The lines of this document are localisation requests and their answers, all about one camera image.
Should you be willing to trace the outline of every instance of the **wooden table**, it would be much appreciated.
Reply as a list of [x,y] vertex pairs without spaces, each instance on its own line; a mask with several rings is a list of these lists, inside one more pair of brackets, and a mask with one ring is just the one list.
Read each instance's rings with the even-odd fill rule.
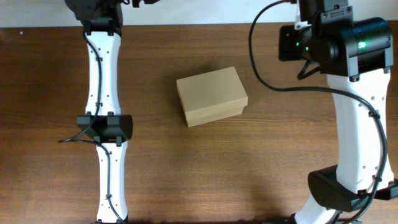
[[[278,61],[280,26],[256,29],[262,75],[278,86],[325,86],[325,75],[296,80],[303,62]],[[398,22],[391,26],[398,46]],[[123,113],[134,117],[125,166],[131,220],[289,216],[310,195],[308,173],[338,163],[331,95],[262,86],[250,66],[248,31],[248,24],[124,27],[118,87]],[[0,222],[95,221],[96,151],[57,144],[78,131],[76,115],[85,112],[88,53],[81,28],[0,29],[0,50]],[[175,81],[231,66],[249,96],[244,114],[188,129]],[[397,76],[395,68],[387,132],[398,174]],[[375,201],[362,220],[396,223],[397,209],[398,200]]]

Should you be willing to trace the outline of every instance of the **brown box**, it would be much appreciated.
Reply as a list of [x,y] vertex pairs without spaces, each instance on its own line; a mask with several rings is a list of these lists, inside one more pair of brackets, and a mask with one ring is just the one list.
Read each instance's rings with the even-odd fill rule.
[[234,67],[177,80],[188,127],[242,114],[248,105]]

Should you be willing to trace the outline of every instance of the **cable clip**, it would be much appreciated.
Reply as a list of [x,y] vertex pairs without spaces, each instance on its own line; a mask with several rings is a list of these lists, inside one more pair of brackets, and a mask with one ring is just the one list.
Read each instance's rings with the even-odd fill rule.
[[372,177],[373,177],[373,180],[376,180],[377,182],[382,182],[383,181],[383,179],[381,177],[377,178],[375,175],[373,175]]
[[372,118],[380,119],[380,114],[378,112],[373,113],[372,111],[369,112],[369,116]]

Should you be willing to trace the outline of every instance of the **green light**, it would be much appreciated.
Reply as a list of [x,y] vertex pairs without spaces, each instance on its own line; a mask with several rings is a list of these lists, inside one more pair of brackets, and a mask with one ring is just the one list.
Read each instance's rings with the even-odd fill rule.
[[362,48],[365,48],[366,47],[366,42],[359,42],[358,43],[358,48],[359,49],[362,49]]

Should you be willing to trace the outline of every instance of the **box top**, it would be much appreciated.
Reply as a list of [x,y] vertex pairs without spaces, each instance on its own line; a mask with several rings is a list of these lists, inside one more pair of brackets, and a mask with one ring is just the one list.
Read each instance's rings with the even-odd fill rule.
[[248,96],[234,67],[177,80],[177,88],[187,119],[248,104]]

